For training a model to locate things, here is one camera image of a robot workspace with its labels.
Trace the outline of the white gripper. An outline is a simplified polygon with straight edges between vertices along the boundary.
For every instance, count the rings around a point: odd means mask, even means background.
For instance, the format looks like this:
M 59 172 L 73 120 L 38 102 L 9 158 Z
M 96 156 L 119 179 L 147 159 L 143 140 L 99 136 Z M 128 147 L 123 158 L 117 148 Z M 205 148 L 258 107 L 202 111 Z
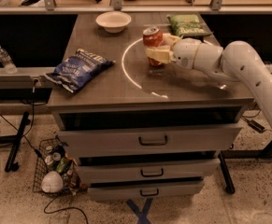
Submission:
M 187 70 L 193 70 L 193 62 L 196 53 L 202 42 L 198 39 L 185 38 L 180 39 L 175 35 L 164 35 L 163 43 L 173 47 L 175 65 Z M 170 63 L 172 52 L 170 49 L 152 49 L 145 50 L 148 58 L 159 63 Z

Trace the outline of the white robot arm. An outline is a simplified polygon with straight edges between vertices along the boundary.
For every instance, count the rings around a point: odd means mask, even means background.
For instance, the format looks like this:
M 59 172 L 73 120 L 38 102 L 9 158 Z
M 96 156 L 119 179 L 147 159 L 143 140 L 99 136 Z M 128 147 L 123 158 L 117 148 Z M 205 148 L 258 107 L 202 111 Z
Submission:
M 145 53 L 159 63 L 197 70 L 218 81 L 242 82 L 272 128 L 272 74 L 250 44 L 234 41 L 223 48 L 167 35 L 159 47 L 145 47 Z

